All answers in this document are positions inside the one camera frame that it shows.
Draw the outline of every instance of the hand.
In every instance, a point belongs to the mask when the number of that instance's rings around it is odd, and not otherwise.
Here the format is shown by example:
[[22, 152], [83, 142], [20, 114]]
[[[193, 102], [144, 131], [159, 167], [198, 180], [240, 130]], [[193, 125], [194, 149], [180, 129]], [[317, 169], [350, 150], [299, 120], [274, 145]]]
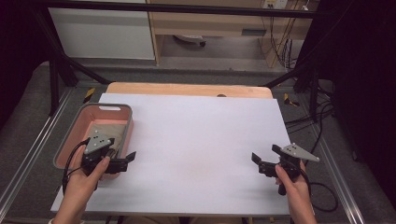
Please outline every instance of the hand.
[[[305, 166], [302, 162], [300, 166], [305, 171]], [[293, 182], [280, 165], [277, 165], [275, 168], [278, 176], [276, 183], [285, 185], [289, 201], [289, 211], [294, 222], [297, 224], [317, 223], [309, 198], [308, 186], [304, 178], [299, 175]]]
[[[76, 155], [75, 168], [81, 166], [82, 152], [83, 150], [79, 150]], [[109, 161], [109, 157], [102, 159], [89, 176], [86, 176], [82, 169], [78, 169], [70, 175], [59, 211], [55, 219], [52, 220], [53, 224], [80, 223], [87, 202], [91, 198], [97, 182], [107, 169]]]

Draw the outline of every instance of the white tabletop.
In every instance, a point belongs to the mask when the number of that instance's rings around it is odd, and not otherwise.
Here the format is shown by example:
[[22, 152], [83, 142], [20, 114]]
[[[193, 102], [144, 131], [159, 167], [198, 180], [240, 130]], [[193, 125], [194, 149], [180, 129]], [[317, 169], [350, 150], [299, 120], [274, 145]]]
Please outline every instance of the white tabletop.
[[[258, 172], [255, 152], [290, 143], [276, 100], [144, 94], [102, 95], [127, 104], [134, 129], [128, 171], [99, 183], [87, 212], [144, 216], [286, 215], [287, 199]], [[59, 209], [60, 191], [51, 211]]]

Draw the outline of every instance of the orange tray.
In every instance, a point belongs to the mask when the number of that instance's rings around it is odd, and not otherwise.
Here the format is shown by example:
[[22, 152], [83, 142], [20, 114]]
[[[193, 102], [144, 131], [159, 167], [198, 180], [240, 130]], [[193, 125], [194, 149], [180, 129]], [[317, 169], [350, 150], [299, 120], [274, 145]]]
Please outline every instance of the orange tray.
[[[119, 139], [119, 150], [115, 157], [119, 159], [125, 158], [131, 138], [132, 128], [134, 126], [131, 107], [128, 105], [116, 104], [87, 104], [78, 111], [78, 114], [61, 144], [61, 147], [54, 157], [53, 163], [55, 167], [64, 169], [73, 148], [75, 148], [78, 143], [89, 137], [89, 133], [93, 125], [102, 124], [125, 125], [123, 133], [121, 134], [122, 137]], [[80, 147], [76, 154], [84, 148], [85, 146]], [[71, 160], [70, 167], [74, 167], [73, 165], [74, 159]], [[106, 174], [104, 175], [104, 178], [115, 178], [119, 174], [120, 173], [114, 175]]]

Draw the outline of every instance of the white cabinet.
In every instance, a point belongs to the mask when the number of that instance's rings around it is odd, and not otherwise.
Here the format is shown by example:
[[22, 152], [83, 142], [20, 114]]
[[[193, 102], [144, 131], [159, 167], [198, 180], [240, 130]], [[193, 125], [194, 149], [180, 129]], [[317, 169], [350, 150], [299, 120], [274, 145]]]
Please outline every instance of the white cabinet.
[[70, 57], [154, 60], [147, 12], [63, 8], [49, 12]]

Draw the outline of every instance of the black curtain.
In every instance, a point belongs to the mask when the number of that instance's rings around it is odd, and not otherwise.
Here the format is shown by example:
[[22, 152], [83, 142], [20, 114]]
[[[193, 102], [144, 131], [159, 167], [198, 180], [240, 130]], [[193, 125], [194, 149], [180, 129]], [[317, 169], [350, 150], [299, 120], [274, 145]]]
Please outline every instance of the black curtain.
[[[43, 14], [55, 30], [48, 10]], [[26, 5], [19, 0], [0, 0], [0, 128], [21, 99], [33, 71], [49, 59], [46, 46]]]
[[[352, 149], [358, 160], [367, 162], [396, 208], [396, 1], [355, 0], [333, 22], [337, 26], [330, 42], [318, 52], [318, 78], [335, 83], [336, 114]], [[313, 25], [300, 57], [329, 29]]]

